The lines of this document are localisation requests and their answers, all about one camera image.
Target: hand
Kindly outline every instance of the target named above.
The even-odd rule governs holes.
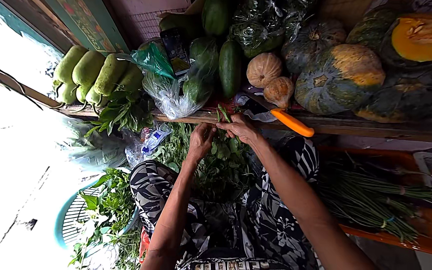
[[[216,126],[210,123],[201,123],[191,133],[189,140],[189,151],[186,155],[186,160],[195,162],[196,165],[199,161],[206,156],[211,149],[213,136],[216,133]]]
[[[238,136],[241,142],[245,144],[255,140],[258,132],[245,119],[241,113],[231,115],[232,123],[217,122],[216,126],[227,131],[226,137],[234,138]]]

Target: green leaves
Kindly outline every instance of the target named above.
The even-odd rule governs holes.
[[[178,172],[189,150],[195,125],[170,122],[168,126],[173,132],[158,146],[152,158]],[[193,196],[214,202],[237,200],[256,180],[248,166],[248,151],[247,144],[226,138],[225,132],[218,130],[210,152],[196,169]]]
[[[88,256],[88,250],[109,243],[117,245],[118,258],[116,268],[120,270],[136,270],[140,267],[135,260],[139,257],[140,230],[129,229],[121,234],[133,217],[136,207],[131,187],[129,174],[119,169],[106,169],[106,174],[91,186],[99,188],[98,195],[86,195],[82,191],[78,195],[88,205],[86,211],[90,216],[83,225],[82,242],[74,245],[73,258],[69,265],[74,264],[77,269],[83,269],[84,258]]]
[[[153,126],[153,115],[151,114],[154,107],[153,99],[144,94],[141,98],[135,98],[138,95],[128,91],[111,93],[108,97],[110,102],[99,115],[99,120],[90,121],[96,126],[84,136],[88,137],[96,130],[98,132],[106,130],[110,135],[114,126],[118,126],[117,130],[127,127],[134,132],[140,132],[145,126]]]
[[[81,198],[83,198],[86,204],[88,205],[86,207],[87,210],[96,210],[98,197],[86,195],[82,191],[79,192],[79,196],[81,196]]]

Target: orange plastic tray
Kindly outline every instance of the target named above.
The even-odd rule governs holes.
[[[416,164],[416,161],[414,160],[414,157],[407,152],[394,150],[351,149],[327,146],[321,146],[318,149],[321,154],[346,151],[349,154],[381,156],[384,161],[390,164],[398,164],[409,171],[420,171],[419,167]],[[406,185],[421,184],[424,183],[424,180],[422,175],[406,174],[401,176],[400,183]],[[370,233],[363,230],[354,229],[342,224],[340,224],[339,226],[343,229],[345,233],[353,236],[365,237],[371,240],[432,254],[432,209],[420,207],[419,212],[421,213],[421,218],[414,218],[410,220],[409,223],[413,225],[419,232],[423,233],[426,236],[418,236],[416,243],[400,242],[398,237],[387,232]]]

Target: pumpkin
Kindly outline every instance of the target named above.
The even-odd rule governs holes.
[[[337,114],[366,101],[384,80],[375,52],[363,45],[340,44],[303,69],[294,97],[313,114]]]
[[[275,104],[277,107],[286,109],[290,106],[293,96],[293,82],[286,77],[277,77],[272,80],[263,90],[264,99]]]
[[[246,77],[252,86],[265,88],[269,82],[281,75],[282,63],[273,53],[264,52],[251,59]]]
[[[281,49],[287,70],[299,74],[315,55],[344,43],[346,32],[337,20],[313,20],[302,27],[297,38],[285,42]]]
[[[373,9],[347,35],[347,44],[361,44],[379,52],[381,41],[398,14],[392,9]]]
[[[432,69],[388,72],[382,88],[354,113],[380,123],[432,118]]]
[[[382,40],[380,55],[395,67],[432,66],[432,14],[399,16]]]

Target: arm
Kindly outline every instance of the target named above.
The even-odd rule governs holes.
[[[211,124],[199,124],[191,133],[189,151],[163,211],[154,228],[141,270],[174,269],[186,223],[190,186],[199,161],[211,149],[216,132]]]
[[[232,115],[231,119],[231,124],[216,125],[227,130],[227,136],[239,136],[242,142],[249,144],[255,151],[279,197],[297,219],[324,268],[375,269],[372,261],[339,228],[303,177],[279,156],[260,133],[246,123],[242,115]]]

